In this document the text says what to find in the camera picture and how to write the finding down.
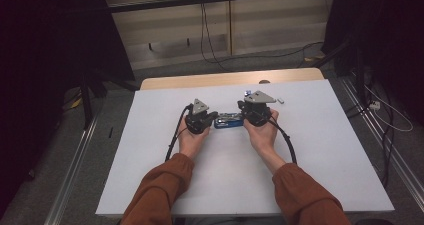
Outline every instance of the white table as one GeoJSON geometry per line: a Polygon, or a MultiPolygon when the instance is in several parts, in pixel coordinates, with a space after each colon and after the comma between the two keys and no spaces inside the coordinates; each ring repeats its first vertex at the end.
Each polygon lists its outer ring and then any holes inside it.
{"type": "MultiPolygon", "coordinates": [[[[394,209],[329,82],[315,80],[137,92],[96,214],[123,214],[142,177],[163,162],[184,106],[199,98],[211,111],[238,112],[236,102],[245,90],[261,90],[285,101],[269,106],[280,112],[279,123],[291,137],[299,166],[335,195],[345,211],[394,209]]],[[[276,148],[291,161],[280,135],[276,148]]],[[[173,214],[279,212],[271,174],[244,128],[212,129],[196,159],[189,191],[176,202],[173,214]]]]}

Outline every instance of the person's right hand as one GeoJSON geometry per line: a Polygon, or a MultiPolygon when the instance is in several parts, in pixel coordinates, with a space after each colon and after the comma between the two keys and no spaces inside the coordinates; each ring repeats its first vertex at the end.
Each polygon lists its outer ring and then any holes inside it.
{"type": "MultiPolygon", "coordinates": [[[[271,109],[271,116],[277,121],[278,112],[271,109]]],[[[255,127],[247,119],[244,120],[243,125],[249,133],[252,147],[265,162],[271,173],[274,174],[277,169],[286,163],[274,149],[278,129],[269,122],[261,127],[255,127]]]]}

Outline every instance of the cabinet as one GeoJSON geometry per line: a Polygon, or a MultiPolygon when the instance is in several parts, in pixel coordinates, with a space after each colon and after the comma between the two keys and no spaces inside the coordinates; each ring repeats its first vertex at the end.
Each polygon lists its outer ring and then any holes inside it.
{"type": "MultiPolygon", "coordinates": [[[[157,0],[107,1],[114,6],[157,0]]],[[[332,0],[240,0],[208,3],[205,8],[214,50],[217,56],[228,56],[301,47],[324,40],[331,4],[332,0]]],[[[183,49],[187,38],[199,47],[202,10],[198,4],[114,13],[113,18],[134,70],[155,66],[155,59],[164,58],[159,53],[141,57],[140,50],[147,49],[149,43],[153,47],[154,43],[170,44],[161,50],[165,57],[166,52],[173,53],[167,50],[169,47],[177,47],[175,57],[187,53],[187,61],[201,59],[192,50],[183,49]]],[[[172,64],[184,59],[168,61],[172,64]]]]}

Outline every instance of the blue component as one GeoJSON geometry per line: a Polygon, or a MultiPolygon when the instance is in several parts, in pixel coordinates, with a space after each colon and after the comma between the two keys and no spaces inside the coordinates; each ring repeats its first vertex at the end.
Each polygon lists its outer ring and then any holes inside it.
{"type": "Polygon", "coordinates": [[[213,126],[217,129],[240,127],[243,126],[243,117],[240,113],[220,113],[213,126]]]}

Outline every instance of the brown jacket sleeve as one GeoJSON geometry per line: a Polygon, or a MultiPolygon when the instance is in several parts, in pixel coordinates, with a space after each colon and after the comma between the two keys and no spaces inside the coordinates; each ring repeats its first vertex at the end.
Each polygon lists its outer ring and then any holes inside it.
{"type": "Polygon", "coordinates": [[[275,199],[289,224],[350,224],[340,202],[294,163],[272,178],[275,199]]]}
{"type": "Polygon", "coordinates": [[[190,184],[193,161],[177,153],[144,176],[121,224],[172,224],[171,208],[190,184]]]}

